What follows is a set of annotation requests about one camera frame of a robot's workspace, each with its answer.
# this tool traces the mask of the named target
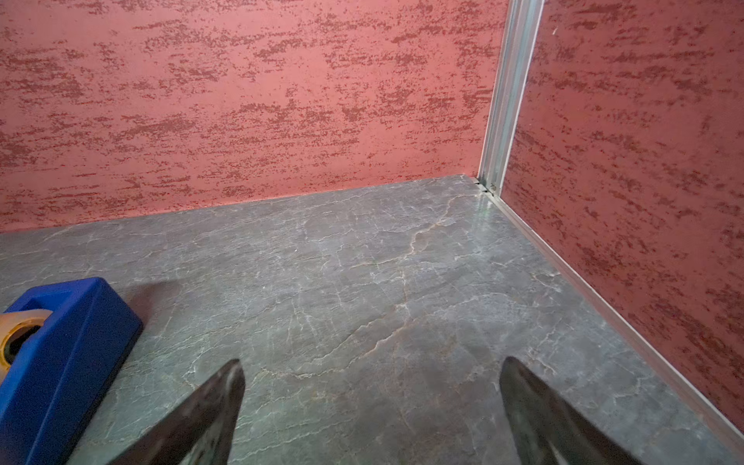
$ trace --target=red textured wall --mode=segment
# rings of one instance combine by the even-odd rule
[[[503,198],[744,429],[744,6],[545,3]]]
[[[3,2],[0,230],[475,174],[506,4]]]

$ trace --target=floor edge trim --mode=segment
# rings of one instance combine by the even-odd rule
[[[491,192],[484,195],[532,242],[597,312],[617,330],[641,358],[700,417],[737,457],[744,461],[744,434],[687,378],[661,355],[615,308],[545,242],[509,205]]]

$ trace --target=adhesive tape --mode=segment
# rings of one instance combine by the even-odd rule
[[[23,343],[44,324],[49,315],[51,311],[44,309],[0,313],[0,383]]]

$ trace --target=blue object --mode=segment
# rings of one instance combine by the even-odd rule
[[[102,278],[34,287],[7,312],[51,310],[0,384],[0,464],[67,460],[142,321]]]

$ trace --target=gray marble floor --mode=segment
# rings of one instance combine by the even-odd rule
[[[517,464],[523,360],[647,464],[730,453],[454,176],[0,236],[0,304],[101,276],[145,330],[70,464],[104,464],[227,360],[236,464]]]

